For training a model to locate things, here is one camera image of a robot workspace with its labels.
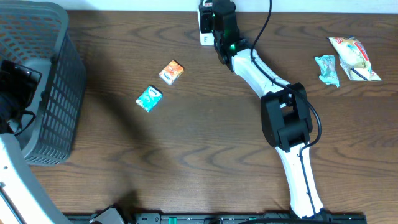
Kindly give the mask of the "orange small box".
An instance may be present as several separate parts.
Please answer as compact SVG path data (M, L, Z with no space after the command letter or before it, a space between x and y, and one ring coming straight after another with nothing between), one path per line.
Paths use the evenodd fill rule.
M168 85L172 85L175 80L184 72L184 68L175 60L168 63L159 73L159 77Z

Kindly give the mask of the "teal small box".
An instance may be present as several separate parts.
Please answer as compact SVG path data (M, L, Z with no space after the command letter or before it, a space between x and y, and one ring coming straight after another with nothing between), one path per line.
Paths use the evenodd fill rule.
M137 98L136 104L146 112L150 112L162 99L163 94L153 85L148 86L144 92Z

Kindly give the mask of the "teal snack packet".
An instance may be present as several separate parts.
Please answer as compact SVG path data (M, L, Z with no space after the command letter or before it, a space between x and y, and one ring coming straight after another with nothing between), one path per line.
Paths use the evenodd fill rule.
M320 67L319 79L326 85L335 85L339 88L340 81L336 72L335 56L323 55L321 57L315 57L315 61Z

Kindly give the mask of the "yellow snack bag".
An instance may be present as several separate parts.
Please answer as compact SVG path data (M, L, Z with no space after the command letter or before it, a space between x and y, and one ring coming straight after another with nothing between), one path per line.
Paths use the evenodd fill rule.
M381 81L372 68L366 49L356 37L329 37L328 40L338 53L340 65L351 81Z

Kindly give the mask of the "black round-logo packet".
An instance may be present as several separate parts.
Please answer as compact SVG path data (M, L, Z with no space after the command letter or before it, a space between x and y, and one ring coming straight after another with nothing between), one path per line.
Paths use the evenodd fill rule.
M205 6L205 7L211 7L212 4L213 4L213 0L203 0L202 1L202 6Z

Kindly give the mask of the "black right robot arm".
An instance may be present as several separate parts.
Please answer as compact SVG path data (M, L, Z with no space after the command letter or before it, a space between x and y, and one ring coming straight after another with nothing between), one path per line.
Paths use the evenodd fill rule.
M201 44L213 44L220 62L260 99L262 132L282 161L292 213L302 220L321 219L323 204L310 165L310 148L316 144L310 139L312 119L319 116L304 86L285 81L261 60L255 45L240 33L234 2L200 1L198 23Z

